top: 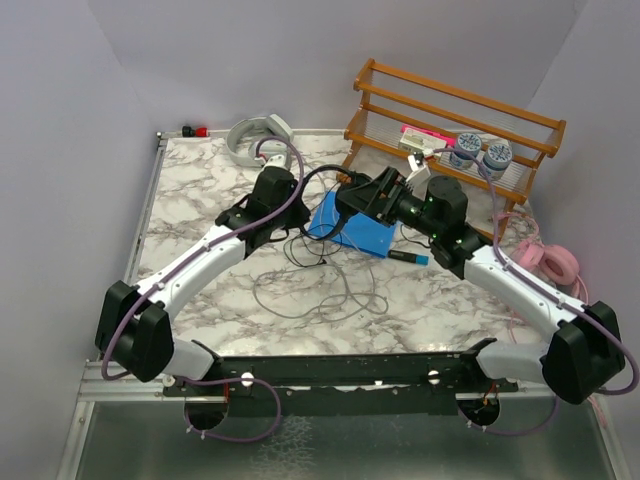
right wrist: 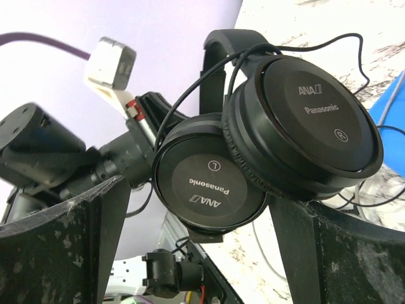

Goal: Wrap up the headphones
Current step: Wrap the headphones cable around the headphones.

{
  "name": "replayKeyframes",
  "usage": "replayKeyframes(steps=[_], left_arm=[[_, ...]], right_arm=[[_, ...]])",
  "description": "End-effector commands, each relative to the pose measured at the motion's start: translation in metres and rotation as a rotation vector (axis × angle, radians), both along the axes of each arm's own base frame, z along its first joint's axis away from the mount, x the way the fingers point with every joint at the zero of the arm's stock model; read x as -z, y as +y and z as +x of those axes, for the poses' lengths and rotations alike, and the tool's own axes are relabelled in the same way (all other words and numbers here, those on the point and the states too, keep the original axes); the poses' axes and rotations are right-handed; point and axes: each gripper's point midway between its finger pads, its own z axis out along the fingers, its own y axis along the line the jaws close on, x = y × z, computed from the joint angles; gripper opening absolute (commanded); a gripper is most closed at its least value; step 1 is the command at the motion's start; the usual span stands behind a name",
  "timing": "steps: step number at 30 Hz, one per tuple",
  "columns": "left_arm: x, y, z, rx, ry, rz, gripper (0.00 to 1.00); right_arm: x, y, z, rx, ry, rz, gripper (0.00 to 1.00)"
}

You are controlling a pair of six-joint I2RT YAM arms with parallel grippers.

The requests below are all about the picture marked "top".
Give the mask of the black headphones with cable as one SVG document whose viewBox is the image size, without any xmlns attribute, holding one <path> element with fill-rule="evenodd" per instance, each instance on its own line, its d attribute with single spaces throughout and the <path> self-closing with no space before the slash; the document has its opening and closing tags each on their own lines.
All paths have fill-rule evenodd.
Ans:
<svg viewBox="0 0 640 480">
<path fill-rule="evenodd" d="M 282 253 L 285 259 L 298 269 L 327 266 L 329 260 L 346 247 L 344 231 L 328 237 L 339 221 L 339 214 L 334 212 L 334 207 L 329 201 L 329 196 L 338 189 L 338 182 L 330 187 L 324 179 L 320 182 L 322 198 L 310 209 L 311 222 L 316 221 L 316 224 L 306 226 L 306 233 L 298 232 L 291 235 L 289 230 L 285 230 L 284 236 L 275 240 L 276 243 L 283 243 Z"/>
</svg>

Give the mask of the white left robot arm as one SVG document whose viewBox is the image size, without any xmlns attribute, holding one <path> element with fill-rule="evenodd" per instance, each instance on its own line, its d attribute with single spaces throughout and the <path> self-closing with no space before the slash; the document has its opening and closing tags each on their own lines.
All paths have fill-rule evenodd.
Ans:
<svg viewBox="0 0 640 480">
<path fill-rule="evenodd" d="M 269 243 L 274 231 L 308 218 L 294 175 L 265 167 L 252 192 L 223 211 L 179 258 L 135 285 L 118 281 L 107 290 L 95 337 L 103 361 L 115 361 L 142 382 L 166 374 L 186 378 L 199 394 L 214 392 L 221 380 L 215 354 L 175 339 L 173 320 L 217 276 Z"/>
</svg>

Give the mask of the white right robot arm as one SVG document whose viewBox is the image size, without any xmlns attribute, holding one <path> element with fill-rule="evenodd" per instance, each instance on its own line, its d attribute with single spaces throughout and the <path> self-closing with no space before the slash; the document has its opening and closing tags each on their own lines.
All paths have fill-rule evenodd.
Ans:
<svg viewBox="0 0 640 480">
<path fill-rule="evenodd" d="M 524 380 L 547 385 L 567 403 L 582 403 L 625 367 L 615 312 L 603 302 L 568 297 L 509 260 L 467 222 L 467 206 L 455 178 L 431 178 L 419 198 L 393 168 L 374 179 L 356 174 L 335 197 L 342 217 L 400 222 L 427 236 L 442 268 L 491 293 L 538 331 L 539 344 L 483 344 L 459 367 L 467 389 L 481 391 L 494 379 Z"/>
</svg>

